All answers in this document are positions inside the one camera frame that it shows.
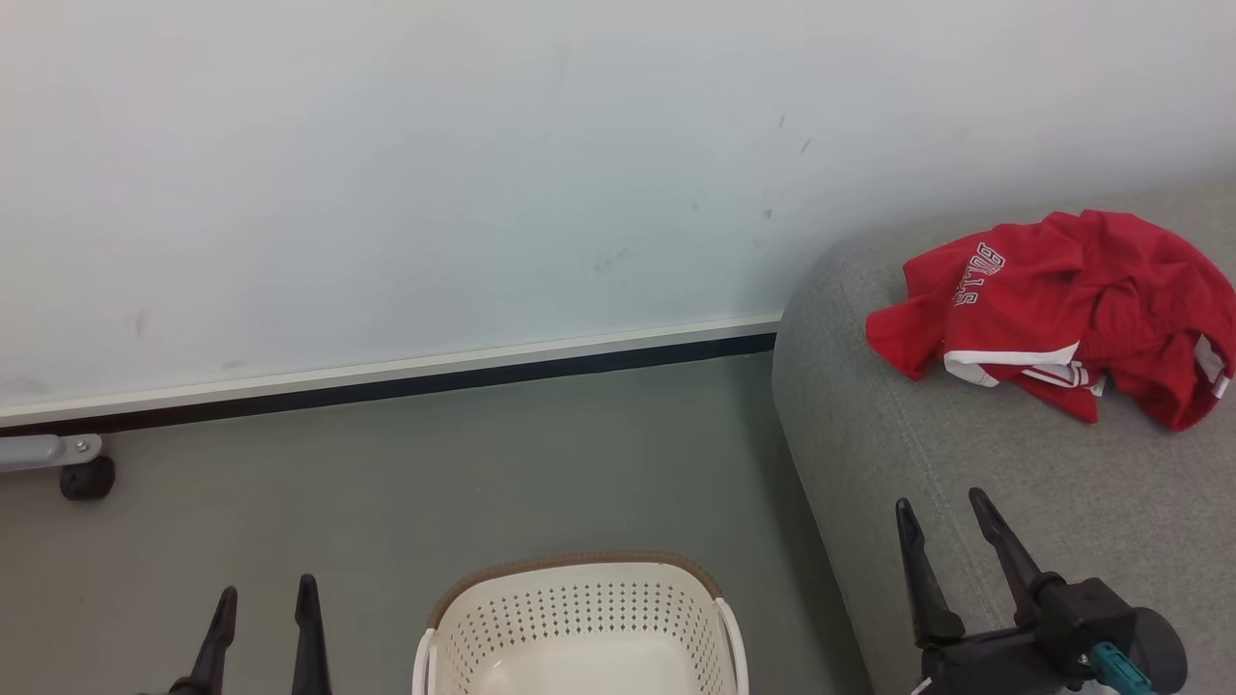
baseboard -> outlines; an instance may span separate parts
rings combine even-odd
[[[759,352],[780,314],[0,408],[0,435],[111,433]]]

black baseboard strip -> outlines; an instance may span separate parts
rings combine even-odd
[[[418,376],[393,381],[379,381],[375,383],[360,383],[356,386],[336,386],[334,388],[300,391],[297,393],[279,393],[276,396],[237,398],[235,401],[219,401],[215,403],[200,403],[197,406],[138,411],[117,416],[38,423],[0,428],[0,437],[20,437],[28,434],[56,434],[59,437],[69,437],[73,434],[110,434],[114,432],[127,432],[131,429],[241,418],[247,416],[278,413],[283,411],[298,411],[302,408],[339,406],[342,403],[361,403],[365,401],[419,396],[421,393],[439,393],[442,391],[477,388],[481,386],[494,386],[499,383],[515,383],[519,381],[552,378],[556,376],[599,373],[637,367],[650,367],[655,365],[669,365],[674,362],[692,362],[696,360],[711,360],[713,357],[726,357],[730,355],[766,352],[772,349],[775,339],[776,334],[772,333],[744,335],[739,338],[724,338],[721,340],[706,340],[702,343],[685,343],[681,345],[666,345],[662,348],[606,352],[603,355],[588,355],[586,357],[569,357],[565,360],[550,360],[545,362],[530,362],[506,367],[489,367],[442,375]]]

metal bracket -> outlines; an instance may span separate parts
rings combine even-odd
[[[101,453],[98,434],[0,437],[0,472],[85,464]]]

perforated basket side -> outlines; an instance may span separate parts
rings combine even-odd
[[[429,616],[429,627],[433,629],[439,628],[439,623],[442,621],[442,615],[446,608],[450,607],[451,602],[455,601],[472,586],[481,584],[483,581],[489,581],[493,579],[509,576],[513,574],[523,574],[528,571],[552,569],[552,568],[565,568],[570,565],[598,565],[606,563],[654,563],[660,565],[672,565],[684,571],[690,573],[695,576],[705,589],[708,590],[708,595],[713,599],[719,599],[721,586],[717,585],[716,580],[705,571],[693,560],[684,558],[674,553],[659,553],[655,550],[616,550],[609,553],[577,553],[574,555],[557,555],[555,558],[543,558],[539,560],[527,560],[523,563],[510,563],[508,565],[498,565],[494,568],[485,569],[478,573],[473,573],[459,581],[454,586],[446,590],[446,594],[438,600],[434,606],[434,612]]]
[[[695,676],[691,691],[732,695],[735,674],[719,594],[698,565],[649,553],[574,555],[478,573],[452,587],[435,611],[434,695],[473,695],[486,669],[513,653],[614,638],[672,648]]]

gray floor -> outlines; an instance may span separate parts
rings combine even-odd
[[[869,691],[755,355],[132,432],[95,505],[0,476],[6,693],[166,690],[240,590],[225,693],[290,688],[318,576],[335,691],[404,694],[456,579],[604,549],[703,564],[753,693]]]

